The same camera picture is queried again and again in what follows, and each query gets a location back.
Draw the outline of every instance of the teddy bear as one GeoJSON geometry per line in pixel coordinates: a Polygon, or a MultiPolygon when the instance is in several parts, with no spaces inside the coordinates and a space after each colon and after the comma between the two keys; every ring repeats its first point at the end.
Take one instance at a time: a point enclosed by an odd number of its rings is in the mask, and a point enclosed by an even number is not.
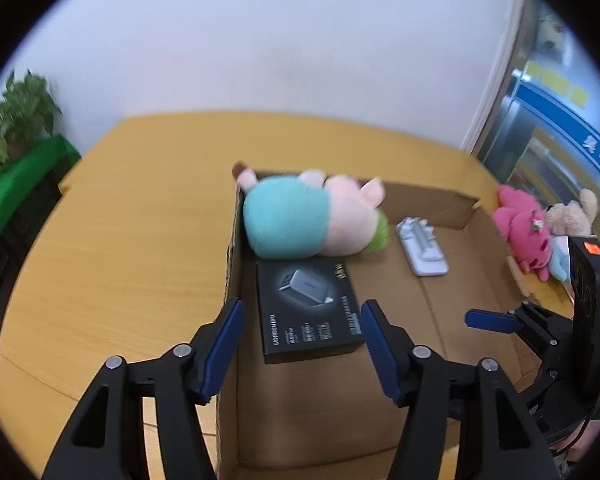
{"type": "Polygon", "coordinates": [[[503,185],[498,186],[498,202],[501,207],[492,218],[520,269],[525,274],[535,270],[540,281],[545,282],[549,279],[552,246],[538,201],[529,193],[503,185]]]}
{"type": "Polygon", "coordinates": [[[580,203],[554,204],[544,210],[551,231],[552,256],[549,270],[561,282],[570,282],[569,236],[593,236],[591,228],[598,214],[598,197],[590,189],[580,191],[580,203]]]}
{"type": "Polygon", "coordinates": [[[580,191],[580,203],[554,204],[544,211],[546,225],[555,236],[591,236],[598,214],[598,197],[590,189],[580,191]]]}
{"type": "Polygon", "coordinates": [[[258,180],[242,162],[232,174],[246,194],[244,227],[260,258],[346,256],[388,244],[388,220],[378,209],[384,200],[379,178],[360,186],[346,175],[326,178],[320,170],[307,170],[258,180]]]}

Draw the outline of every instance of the white wall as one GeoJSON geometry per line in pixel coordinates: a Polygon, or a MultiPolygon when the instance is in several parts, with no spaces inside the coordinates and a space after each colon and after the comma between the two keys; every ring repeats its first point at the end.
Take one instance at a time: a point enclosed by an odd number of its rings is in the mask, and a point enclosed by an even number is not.
{"type": "Polygon", "coordinates": [[[520,0],[61,0],[13,56],[47,76],[64,134],[120,119],[273,110],[465,148],[500,83],[520,0]]]}

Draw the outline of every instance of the charger image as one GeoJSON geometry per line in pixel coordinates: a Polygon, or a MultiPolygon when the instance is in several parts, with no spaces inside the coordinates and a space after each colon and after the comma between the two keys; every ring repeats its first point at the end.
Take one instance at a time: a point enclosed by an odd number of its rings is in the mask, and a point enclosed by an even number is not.
{"type": "Polygon", "coordinates": [[[333,298],[328,296],[329,284],[301,269],[288,272],[278,290],[295,297],[306,306],[317,306],[333,301],[333,298]]]}

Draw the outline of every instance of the beige teddy bear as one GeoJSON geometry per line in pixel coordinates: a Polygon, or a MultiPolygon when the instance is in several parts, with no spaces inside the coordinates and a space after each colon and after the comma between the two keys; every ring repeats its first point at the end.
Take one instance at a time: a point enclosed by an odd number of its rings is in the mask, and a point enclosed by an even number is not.
{"type": "Polygon", "coordinates": [[[590,189],[580,192],[580,203],[554,204],[544,210],[544,221],[555,236],[591,236],[598,214],[598,198],[590,189]]]}

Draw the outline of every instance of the potted plant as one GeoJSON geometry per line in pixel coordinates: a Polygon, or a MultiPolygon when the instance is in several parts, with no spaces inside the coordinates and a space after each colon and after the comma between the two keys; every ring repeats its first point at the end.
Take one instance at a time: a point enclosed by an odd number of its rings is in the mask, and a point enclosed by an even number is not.
{"type": "Polygon", "coordinates": [[[46,80],[27,70],[24,79],[9,74],[0,101],[0,170],[27,153],[43,133],[53,135],[60,113],[46,90],[46,80]]]}

